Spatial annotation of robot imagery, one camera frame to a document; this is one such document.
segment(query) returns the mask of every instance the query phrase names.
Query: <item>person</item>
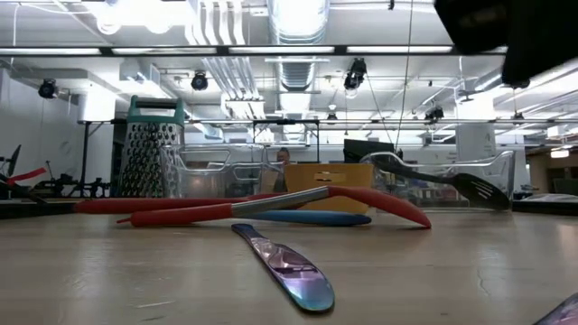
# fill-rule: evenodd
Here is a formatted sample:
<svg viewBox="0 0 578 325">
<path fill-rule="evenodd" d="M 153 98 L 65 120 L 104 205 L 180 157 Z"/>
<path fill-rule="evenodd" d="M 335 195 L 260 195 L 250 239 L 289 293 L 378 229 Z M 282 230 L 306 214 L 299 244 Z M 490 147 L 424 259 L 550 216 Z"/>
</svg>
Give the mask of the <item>person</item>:
<svg viewBox="0 0 578 325">
<path fill-rule="evenodd" d="M 291 159 L 291 154 L 289 150 L 285 147 L 279 149 L 277 152 L 277 162 L 281 163 L 283 167 L 289 164 L 289 160 Z M 274 192 L 286 192 L 287 191 L 287 184 L 285 184 L 285 176 L 284 173 L 279 172 L 277 175 L 277 179 L 275 181 L 275 186 L 273 188 Z"/>
</svg>

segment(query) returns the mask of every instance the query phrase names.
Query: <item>box grater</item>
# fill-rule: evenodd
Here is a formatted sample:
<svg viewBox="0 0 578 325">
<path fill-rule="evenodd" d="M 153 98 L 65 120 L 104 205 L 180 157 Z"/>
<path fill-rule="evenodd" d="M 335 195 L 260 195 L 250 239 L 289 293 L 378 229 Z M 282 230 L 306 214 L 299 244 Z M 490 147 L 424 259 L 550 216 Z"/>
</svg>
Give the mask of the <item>box grater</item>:
<svg viewBox="0 0 578 325">
<path fill-rule="evenodd" d="M 182 99 L 133 96 L 126 118 L 119 196 L 163 197 L 160 148 L 184 143 Z"/>
</svg>

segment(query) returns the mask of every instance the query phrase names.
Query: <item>computer monitor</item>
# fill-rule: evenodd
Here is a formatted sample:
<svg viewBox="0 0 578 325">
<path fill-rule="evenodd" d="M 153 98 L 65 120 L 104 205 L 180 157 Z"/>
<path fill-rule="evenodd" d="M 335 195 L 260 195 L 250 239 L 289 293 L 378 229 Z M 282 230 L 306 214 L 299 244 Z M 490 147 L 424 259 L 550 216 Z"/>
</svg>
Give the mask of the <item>computer monitor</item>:
<svg viewBox="0 0 578 325">
<path fill-rule="evenodd" d="M 389 143 L 345 139 L 343 142 L 343 161 L 345 163 L 359 163 L 361 158 L 370 153 L 394 153 L 395 149 L 394 145 Z"/>
</svg>

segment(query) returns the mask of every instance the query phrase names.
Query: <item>wooden table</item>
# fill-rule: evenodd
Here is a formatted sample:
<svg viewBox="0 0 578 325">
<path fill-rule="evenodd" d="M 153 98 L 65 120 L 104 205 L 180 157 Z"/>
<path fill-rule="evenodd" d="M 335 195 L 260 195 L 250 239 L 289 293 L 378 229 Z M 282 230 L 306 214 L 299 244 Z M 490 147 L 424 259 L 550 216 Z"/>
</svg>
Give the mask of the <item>wooden table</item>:
<svg viewBox="0 0 578 325">
<path fill-rule="evenodd" d="M 300 313 L 230 220 L 134 229 L 119 216 L 0 221 L 8 324 L 524 324 L 578 291 L 578 218 L 377 216 L 356 228 L 255 222 L 330 279 L 331 315 Z"/>
</svg>

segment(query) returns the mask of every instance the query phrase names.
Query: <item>teal grater handle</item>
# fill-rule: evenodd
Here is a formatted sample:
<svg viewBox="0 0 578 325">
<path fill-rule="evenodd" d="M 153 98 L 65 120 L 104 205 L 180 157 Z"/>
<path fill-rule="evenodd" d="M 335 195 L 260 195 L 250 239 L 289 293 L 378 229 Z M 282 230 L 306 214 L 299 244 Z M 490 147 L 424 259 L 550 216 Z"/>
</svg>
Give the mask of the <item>teal grater handle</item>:
<svg viewBox="0 0 578 325">
<path fill-rule="evenodd" d="M 182 99 L 177 99 L 176 107 L 138 107 L 136 105 L 139 100 L 138 96 L 134 95 L 130 98 L 130 108 L 128 108 L 127 123 L 170 123 L 184 127 L 184 102 Z M 174 116 L 145 116 L 140 114 L 139 109 L 174 109 Z"/>
</svg>

